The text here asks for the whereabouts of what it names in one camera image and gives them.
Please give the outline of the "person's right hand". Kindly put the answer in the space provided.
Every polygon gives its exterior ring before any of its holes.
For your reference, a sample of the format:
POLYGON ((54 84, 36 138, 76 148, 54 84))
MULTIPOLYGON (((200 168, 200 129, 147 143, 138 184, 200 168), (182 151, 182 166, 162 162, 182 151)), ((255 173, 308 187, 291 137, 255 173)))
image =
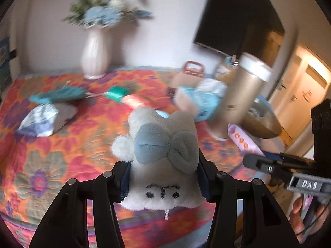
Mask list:
POLYGON ((319 205, 316 211, 318 220, 307 230, 301 219, 301 211, 303 206, 303 196, 298 197, 292 206, 292 210, 289 214, 289 222, 297 236, 299 242, 303 242, 304 234, 308 231, 309 235, 317 233, 324 225, 326 219, 329 216, 329 207, 326 205, 319 205))

